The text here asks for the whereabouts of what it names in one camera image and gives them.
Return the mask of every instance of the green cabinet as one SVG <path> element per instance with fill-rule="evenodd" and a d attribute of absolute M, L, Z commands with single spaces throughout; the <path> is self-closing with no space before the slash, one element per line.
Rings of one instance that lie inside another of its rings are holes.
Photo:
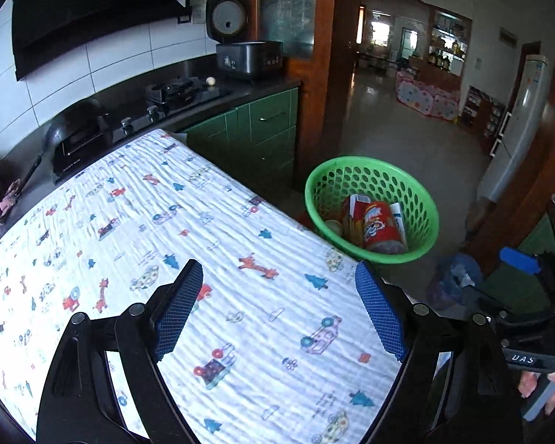
<path fill-rule="evenodd" d="M 283 91 L 185 130 L 188 145 L 268 200 L 292 184 L 298 91 Z"/>

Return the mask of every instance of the door handle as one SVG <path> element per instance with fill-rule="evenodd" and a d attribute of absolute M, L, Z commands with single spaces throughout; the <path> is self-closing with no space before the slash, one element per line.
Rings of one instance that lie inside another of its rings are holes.
<path fill-rule="evenodd" d="M 501 138 L 497 138 L 495 140 L 494 146 L 491 147 L 490 157 L 495 157 L 495 152 L 498 151 L 498 147 L 500 146 Z"/>
<path fill-rule="evenodd" d="M 499 132 L 498 132 L 499 137 L 503 137 L 505 126 L 508 124 L 508 120 L 511 116 L 512 114 L 510 112 L 505 112 L 504 121 L 502 122 L 501 127 L 499 127 Z"/>
<path fill-rule="evenodd" d="M 285 114 L 286 114 L 286 112 L 281 111 L 278 114 L 273 115 L 272 117 L 267 117 L 267 118 L 261 117 L 261 118 L 259 118 L 259 120 L 262 121 L 262 122 L 268 122 L 270 120 L 273 120 L 274 118 L 281 117 L 282 115 L 285 115 Z"/>

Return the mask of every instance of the pink cloth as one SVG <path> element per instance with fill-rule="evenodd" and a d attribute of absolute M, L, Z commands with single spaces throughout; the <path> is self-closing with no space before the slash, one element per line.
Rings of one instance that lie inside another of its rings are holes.
<path fill-rule="evenodd" d="M 20 185 L 21 179 L 17 179 L 10 184 L 10 187 L 6 191 L 6 195 L 0 202 L 0 211 L 2 215 L 7 213 L 7 211 L 9 211 L 16 203 L 16 193 L 18 192 L 18 188 Z"/>
<path fill-rule="evenodd" d="M 397 99 L 429 117 L 453 121 L 459 114 L 460 91 L 448 93 L 441 88 L 414 80 L 410 73 L 397 72 Z"/>

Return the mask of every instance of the refrigerator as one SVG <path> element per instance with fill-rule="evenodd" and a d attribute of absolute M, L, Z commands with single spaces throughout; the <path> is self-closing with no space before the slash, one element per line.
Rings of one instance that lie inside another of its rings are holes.
<path fill-rule="evenodd" d="M 477 186 L 477 200 L 497 202 L 524 160 L 539 128 L 549 94 L 549 61 L 542 55 L 526 57 L 518 96 L 507 122 L 494 144 L 494 159 Z"/>

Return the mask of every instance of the glass door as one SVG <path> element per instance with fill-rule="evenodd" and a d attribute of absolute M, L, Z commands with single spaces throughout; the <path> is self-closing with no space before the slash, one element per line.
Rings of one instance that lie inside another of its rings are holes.
<path fill-rule="evenodd" d="M 283 42 L 284 55 L 312 58 L 317 0 L 260 0 L 259 38 Z"/>
<path fill-rule="evenodd" d="M 403 28 L 401 35 L 401 58 L 409 58 L 417 48 L 417 32 Z"/>

